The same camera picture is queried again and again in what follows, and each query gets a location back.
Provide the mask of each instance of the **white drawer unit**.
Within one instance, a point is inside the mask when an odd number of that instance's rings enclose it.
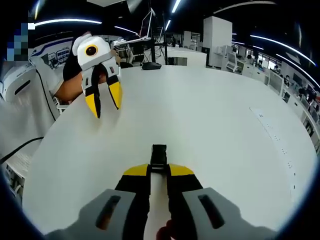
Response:
[[[249,65],[249,64],[245,64],[243,66],[243,70],[242,70],[242,75],[252,78],[253,77],[253,70],[254,70],[254,66]]]
[[[260,70],[254,69],[252,72],[252,78],[266,84],[266,75]]]

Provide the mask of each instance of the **white pillar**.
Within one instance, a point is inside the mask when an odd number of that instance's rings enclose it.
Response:
[[[183,47],[191,45],[191,32],[190,31],[184,31],[183,33]]]
[[[231,46],[232,22],[210,16],[203,20],[203,47],[210,48],[209,65],[222,67],[221,55],[215,54],[217,47]]]
[[[246,57],[246,48],[244,46],[239,46],[239,53],[238,55],[242,56],[243,58]]]

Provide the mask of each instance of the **pixelated area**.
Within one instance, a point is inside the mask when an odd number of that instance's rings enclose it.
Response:
[[[28,23],[21,23],[21,28],[16,29],[13,41],[7,43],[7,61],[28,61]]]

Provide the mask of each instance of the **office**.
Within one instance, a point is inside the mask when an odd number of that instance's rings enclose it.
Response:
[[[49,238],[105,230],[154,239],[173,216],[188,229],[178,227],[182,239],[199,239],[199,222],[204,239],[286,234],[315,179],[320,131],[319,53],[306,17],[315,8],[285,9],[280,1],[33,2],[28,38],[20,24],[7,41],[0,153],[34,226]],[[169,212],[175,180],[189,215]],[[144,219],[130,216],[139,194]]]

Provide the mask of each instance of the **window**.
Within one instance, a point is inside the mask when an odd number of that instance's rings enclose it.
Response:
[[[245,50],[245,57],[248,57],[248,55],[251,55],[251,57],[254,59],[254,51],[247,48]]]
[[[268,64],[269,64],[269,57],[266,55],[262,55],[262,67],[267,69]]]
[[[233,48],[235,48],[235,53],[238,55],[238,53],[239,53],[239,46],[236,45],[236,44],[232,44],[231,46],[232,46]]]
[[[258,61],[262,60],[262,57],[263,57],[263,55],[261,53],[259,53]]]
[[[274,69],[276,66],[276,63],[274,62],[274,60],[269,60],[269,64],[268,64],[268,69]]]

